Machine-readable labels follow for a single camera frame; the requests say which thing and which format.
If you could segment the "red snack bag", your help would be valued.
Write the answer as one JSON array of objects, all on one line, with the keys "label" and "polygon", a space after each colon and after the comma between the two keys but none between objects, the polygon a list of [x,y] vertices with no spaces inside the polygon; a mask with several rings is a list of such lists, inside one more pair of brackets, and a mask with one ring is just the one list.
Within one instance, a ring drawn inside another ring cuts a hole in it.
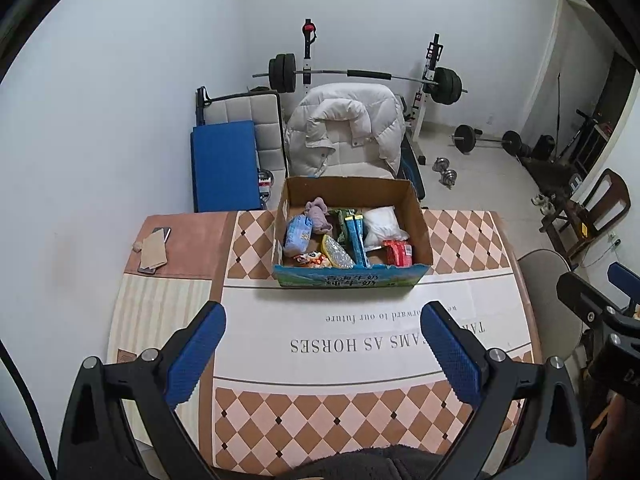
[{"label": "red snack bag", "polygon": [[406,240],[384,240],[383,247],[389,266],[408,268],[413,265],[412,246]]}]

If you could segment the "white pillow packet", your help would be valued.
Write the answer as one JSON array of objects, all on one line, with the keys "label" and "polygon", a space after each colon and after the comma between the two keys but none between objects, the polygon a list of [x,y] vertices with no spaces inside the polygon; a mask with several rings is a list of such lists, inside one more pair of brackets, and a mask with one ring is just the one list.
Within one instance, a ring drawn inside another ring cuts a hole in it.
[{"label": "white pillow packet", "polygon": [[363,224],[366,228],[364,247],[382,246],[384,242],[405,242],[409,234],[401,229],[394,206],[385,206],[365,211]]}]

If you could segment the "orange panda snack bag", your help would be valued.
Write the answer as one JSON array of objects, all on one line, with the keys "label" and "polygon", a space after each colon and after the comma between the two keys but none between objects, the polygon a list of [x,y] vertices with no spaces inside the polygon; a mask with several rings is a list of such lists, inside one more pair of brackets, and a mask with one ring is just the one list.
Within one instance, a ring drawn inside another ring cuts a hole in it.
[{"label": "orange panda snack bag", "polygon": [[306,252],[293,258],[296,266],[306,269],[332,268],[330,259],[322,252]]}]

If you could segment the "yellow silver scrub sponge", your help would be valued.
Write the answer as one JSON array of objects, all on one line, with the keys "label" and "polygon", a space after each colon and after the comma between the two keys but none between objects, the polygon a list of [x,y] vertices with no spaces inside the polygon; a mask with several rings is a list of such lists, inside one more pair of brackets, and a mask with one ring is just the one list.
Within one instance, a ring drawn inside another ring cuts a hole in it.
[{"label": "yellow silver scrub sponge", "polygon": [[330,234],[324,234],[321,242],[321,252],[329,259],[331,266],[337,269],[352,269],[354,260]]}]

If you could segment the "light blue tissue packet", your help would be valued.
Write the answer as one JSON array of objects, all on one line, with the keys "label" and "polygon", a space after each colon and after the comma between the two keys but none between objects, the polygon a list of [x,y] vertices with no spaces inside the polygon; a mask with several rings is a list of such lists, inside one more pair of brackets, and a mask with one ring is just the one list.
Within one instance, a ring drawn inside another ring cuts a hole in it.
[{"label": "light blue tissue packet", "polygon": [[290,258],[307,251],[312,234],[312,222],[306,214],[298,214],[288,222],[283,253]]}]

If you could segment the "long blue snack packet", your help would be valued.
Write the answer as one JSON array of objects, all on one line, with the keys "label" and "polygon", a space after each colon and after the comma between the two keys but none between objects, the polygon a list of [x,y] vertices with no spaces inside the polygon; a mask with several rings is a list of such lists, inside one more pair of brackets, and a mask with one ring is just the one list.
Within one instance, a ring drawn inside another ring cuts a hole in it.
[{"label": "long blue snack packet", "polygon": [[348,238],[352,242],[352,252],[354,253],[356,266],[360,268],[370,268],[371,263],[368,259],[366,248],[364,248],[363,216],[361,214],[347,216],[345,218],[345,224],[348,231]]}]

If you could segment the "green snack bag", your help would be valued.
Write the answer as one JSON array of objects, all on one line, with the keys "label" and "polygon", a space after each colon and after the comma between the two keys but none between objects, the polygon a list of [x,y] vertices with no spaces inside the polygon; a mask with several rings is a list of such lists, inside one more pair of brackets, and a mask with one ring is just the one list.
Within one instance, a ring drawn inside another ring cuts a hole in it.
[{"label": "green snack bag", "polygon": [[352,217],[356,210],[352,208],[331,208],[329,215],[332,222],[336,225],[336,240],[338,244],[346,245],[349,238],[348,227],[346,226],[346,218]]}]

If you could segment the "lilac cloth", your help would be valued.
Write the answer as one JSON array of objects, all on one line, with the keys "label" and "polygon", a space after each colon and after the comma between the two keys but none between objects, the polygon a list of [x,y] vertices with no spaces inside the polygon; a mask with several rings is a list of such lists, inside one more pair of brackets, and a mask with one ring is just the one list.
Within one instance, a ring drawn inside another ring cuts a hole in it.
[{"label": "lilac cloth", "polygon": [[329,208],[322,197],[317,197],[305,205],[306,217],[311,221],[314,234],[329,234],[332,224],[328,220]]}]

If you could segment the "dark fleece clothing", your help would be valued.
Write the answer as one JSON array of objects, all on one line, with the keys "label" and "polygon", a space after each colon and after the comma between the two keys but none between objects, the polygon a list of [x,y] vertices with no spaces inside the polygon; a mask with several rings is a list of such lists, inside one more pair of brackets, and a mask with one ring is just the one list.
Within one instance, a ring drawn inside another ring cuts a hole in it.
[{"label": "dark fleece clothing", "polygon": [[278,479],[428,479],[442,459],[441,455],[392,445],[320,458],[279,474]]}]

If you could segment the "checkered table cloth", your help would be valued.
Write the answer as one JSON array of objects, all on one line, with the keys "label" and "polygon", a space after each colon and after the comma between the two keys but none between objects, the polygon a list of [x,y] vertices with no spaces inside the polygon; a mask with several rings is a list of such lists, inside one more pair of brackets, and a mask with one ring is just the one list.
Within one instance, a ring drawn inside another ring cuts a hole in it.
[{"label": "checkered table cloth", "polygon": [[436,300],[488,348],[541,357],[518,260],[490,211],[427,210],[434,263],[412,287],[287,289],[271,271],[269,211],[164,214],[168,265],[137,271],[116,297],[107,357],[161,347],[208,300],[224,336],[177,413],[206,462],[274,476],[308,460],[402,443],[448,450],[471,410],[420,331]]}]

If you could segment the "chrome dumbbells pair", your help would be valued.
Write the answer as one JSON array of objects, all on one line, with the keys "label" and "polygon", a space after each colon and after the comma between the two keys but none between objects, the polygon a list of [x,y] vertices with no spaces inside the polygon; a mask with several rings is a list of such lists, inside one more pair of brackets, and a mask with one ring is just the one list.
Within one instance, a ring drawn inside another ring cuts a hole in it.
[{"label": "chrome dumbbells pair", "polygon": [[438,182],[446,186],[446,188],[452,188],[458,178],[457,171],[450,167],[450,161],[446,157],[437,157],[432,166],[432,170],[439,174]]}]

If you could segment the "cardboard box with printed side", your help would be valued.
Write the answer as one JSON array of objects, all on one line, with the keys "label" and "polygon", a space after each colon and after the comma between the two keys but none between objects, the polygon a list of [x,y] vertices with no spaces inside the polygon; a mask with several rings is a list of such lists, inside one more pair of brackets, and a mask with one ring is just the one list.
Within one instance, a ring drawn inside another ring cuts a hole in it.
[{"label": "cardboard box with printed side", "polygon": [[[412,265],[401,268],[387,262],[383,249],[371,255],[371,265],[352,269],[309,269],[298,266],[285,255],[286,229],[304,206],[321,197],[333,208],[356,211],[393,206],[399,227],[409,234]],[[368,177],[290,177],[284,188],[274,224],[273,276],[285,288],[371,288],[418,284],[434,262],[430,236],[416,191],[407,180]]]}]

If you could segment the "beige quilted cushion panel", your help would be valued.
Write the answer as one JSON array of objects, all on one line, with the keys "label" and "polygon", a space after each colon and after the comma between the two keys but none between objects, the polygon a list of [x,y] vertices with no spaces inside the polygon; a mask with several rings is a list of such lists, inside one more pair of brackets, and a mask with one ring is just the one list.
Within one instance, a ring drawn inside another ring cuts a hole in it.
[{"label": "beige quilted cushion panel", "polygon": [[205,87],[195,91],[196,124],[217,125],[227,122],[252,122],[261,170],[275,176],[288,176],[284,149],[280,96],[273,90],[229,94],[211,98]]}]

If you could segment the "white puffer jacket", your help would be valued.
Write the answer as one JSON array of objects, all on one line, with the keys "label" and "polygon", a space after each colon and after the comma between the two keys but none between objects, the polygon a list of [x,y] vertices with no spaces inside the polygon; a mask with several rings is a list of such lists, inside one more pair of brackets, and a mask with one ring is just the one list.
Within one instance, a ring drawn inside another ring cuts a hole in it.
[{"label": "white puffer jacket", "polygon": [[284,127],[290,174],[396,178],[405,131],[401,100],[384,84],[322,84]]}]

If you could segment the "black bracket on table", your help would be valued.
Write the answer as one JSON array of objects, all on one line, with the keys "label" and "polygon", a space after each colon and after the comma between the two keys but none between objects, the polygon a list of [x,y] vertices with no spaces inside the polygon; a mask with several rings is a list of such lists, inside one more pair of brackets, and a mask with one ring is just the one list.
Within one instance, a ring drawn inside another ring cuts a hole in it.
[{"label": "black bracket on table", "polygon": [[137,355],[134,352],[118,349],[116,354],[116,363],[129,363],[134,362],[137,359]]}]

